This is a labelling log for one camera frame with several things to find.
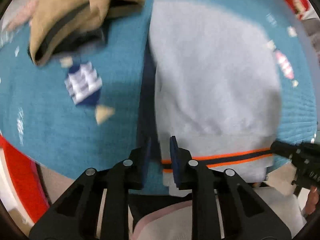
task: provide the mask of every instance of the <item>clothing pile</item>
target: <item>clothing pile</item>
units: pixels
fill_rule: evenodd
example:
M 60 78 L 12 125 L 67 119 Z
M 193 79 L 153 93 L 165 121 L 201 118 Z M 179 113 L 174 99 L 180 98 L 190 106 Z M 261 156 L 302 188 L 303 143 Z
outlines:
M 104 37 L 104 24 L 106 46 L 69 70 L 52 57 Z M 113 167 L 151 138 L 141 193 L 181 196 L 170 136 L 247 182 L 288 161 L 270 151 L 274 139 L 315 139 L 319 64 L 283 0 L 39 0 L 0 57 L 2 134 L 67 177 Z M 98 105 L 110 116 L 99 126 Z

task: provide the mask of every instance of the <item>orange stripe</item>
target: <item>orange stripe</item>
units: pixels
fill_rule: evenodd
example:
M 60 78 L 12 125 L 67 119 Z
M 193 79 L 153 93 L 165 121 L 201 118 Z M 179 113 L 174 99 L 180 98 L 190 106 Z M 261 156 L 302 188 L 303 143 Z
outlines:
M 220 159 L 220 158 L 226 158 L 226 157 L 247 155 L 250 153 L 257 153 L 257 152 L 263 152 L 263 151 L 268 151 L 268 150 L 270 150 L 270 148 L 251 150 L 251 151 L 246 151 L 246 152 L 226 153 L 226 154 L 221 154 L 221 155 L 192 157 L 192 159 L 197 160 L 197 161 L 207 161 L 207 160 L 214 160 L 214 159 Z M 161 162 L 162 162 L 162 164 L 171 164 L 171 160 L 162 160 Z
M 246 160 L 241 160 L 241 161 L 208 164 L 207 167 L 208 168 L 214 168 L 214 167 L 225 166 L 225 165 L 234 165 L 234 164 L 253 162 L 253 161 L 256 161 L 256 160 L 259 160 L 259 159 L 262 159 L 262 158 L 266 158 L 266 157 L 271 157 L 271 156 L 272 156 L 272 154 L 266 154 L 266 155 L 262 155 L 262 156 L 258 156 L 258 157 L 254 157 L 254 158 L 250 158 L 250 159 L 246 159 Z M 163 169 L 163 172 L 164 173 L 172 173 L 172 169 Z

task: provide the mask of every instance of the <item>beige fabric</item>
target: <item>beige fabric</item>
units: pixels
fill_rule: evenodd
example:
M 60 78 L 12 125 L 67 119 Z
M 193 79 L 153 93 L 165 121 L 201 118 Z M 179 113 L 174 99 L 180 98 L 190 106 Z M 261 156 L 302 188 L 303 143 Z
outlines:
M 115 114 L 114 108 L 108 106 L 97 105 L 95 109 L 95 116 L 97 124 L 100 125 L 104 123 L 109 117 Z
M 124 0 L 135 2 L 133 6 L 125 5 L 110 9 L 110 17 L 119 17 L 129 14 L 132 10 L 141 8 L 145 0 Z M 63 27 L 63 31 L 59 31 L 54 41 L 49 44 L 45 55 L 42 58 L 36 58 L 36 53 L 43 42 L 44 38 L 54 26 L 56 22 L 62 19 L 75 8 L 90 3 L 89 8 L 83 9 L 75 18 L 68 22 L 68 27 Z M 30 31 L 30 54 L 36 65 L 45 64 L 50 58 L 55 47 L 71 32 L 79 30 L 86 32 L 99 28 L 106 16 L 109 16 L 110 0 L 39 0 L 39 5 L 34 13 Z

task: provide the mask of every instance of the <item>blue fabric surface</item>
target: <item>blue fabric surface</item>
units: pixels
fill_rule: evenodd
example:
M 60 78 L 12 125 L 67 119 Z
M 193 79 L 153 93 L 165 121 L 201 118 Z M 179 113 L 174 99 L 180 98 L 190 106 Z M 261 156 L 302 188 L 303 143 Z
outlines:
M 99 103 L 115 109 L 115 115 L 101 126 L 96 124 L 93 107 L 74 105 L 64 84 L 68 70 L 58 61 L 52 60 L 42 68 L 32 64 L 27 54 L 29 28 L 25 26 L 11 44 L 0 50 L 0 129 L 4 137 L 31 158 L 73 179 L 88 167 L 103 170 L 125 159 L 136 147 L 152 1 L 146 0 L 140 14 L 113 20 L 107 46 L 81 57 L 83 63 L 92 62 L 102 78 Z M 287 27 L 297 20 L 288 18 L 286 5 L 281 0 L 200 1 L 219 4 L 265 28 L 289 59 L 299 82 L 292 88 L 291 81 L 279 70 L 283 108 L 278 138 L 290 143 L 310 141 L 316 133 L 316 107 L 309 65 L 314 64 L 312 57 L 316 56 L 305 52 L 308 45 L 299 38 L 289 37 Z M 272 15 L 276 26 L 268 21 L 268 15 Z M 15 57 L 17 47 L 20 52 Z M 21 110 L 23 134 L 17 129 Z M 276 160 L 275 167 L 284 162 Z M 145 192 L 167 193 L 156 161 L 151 163 Z
M 303 28 L 302 23 L 295 17 L 295 15 L 292 13 L 291 9 L 287 6 L 286 3 L 284 3 L 282 0 L 275 0 L 275 2 L 277 3 L 279 9 L 283 12 L 284 16 L 287 18 L 291 26 L 294 27 L 297 31 L 298 40 L 302 46 L 303 52 L 305 53 L 306 60 L 311 73 L 311 80 L 312 80 L 312 85 L 315 93 L 315 102 L 316 102 L 316 105 L 319 106 L 320 105 L 320 82 L 318 82 L 318 80 L 320 77 L 320 67 L 319 67 L 318 57 L 316 57 L 315 55 L 314 48 L 311 45 L 309 37 L 306 35 L 306 32 Z M 320 117 L 320 109 L 319 107 L 317 107 L 316 119 L 319 120 L 319 117 Z M 313 128 L 314 118 L 310 118 L 310 120 L 311 120 L 311 126 L 310 126 L 310 132 L 311 132 L 314 130 Z M 285 123 L 282 121 L 282 126 L 279 127 L 279 131 L 285 130 L 285 128 L 286 128 Z M 303 140 L 308 141 L 310 137 L 313 138 L 314 135 L 312 135 L 310 132 L 304 139 L 303 138 L 300 138 L 300 139 L 286 138 L 283 135 L 280 135 L 279 139 L 282 139 L 283 141 L 286 141 L 288 143 L 300 143 Z M 275 156 L 274 165 L 273 167 L 270 167 L 268 169 L 268 172 L 279 168 L 280 166 L 282 166 L 284 163 L 287 163 L 287 162 L 288 160 L 286 158 L 281 156 Z

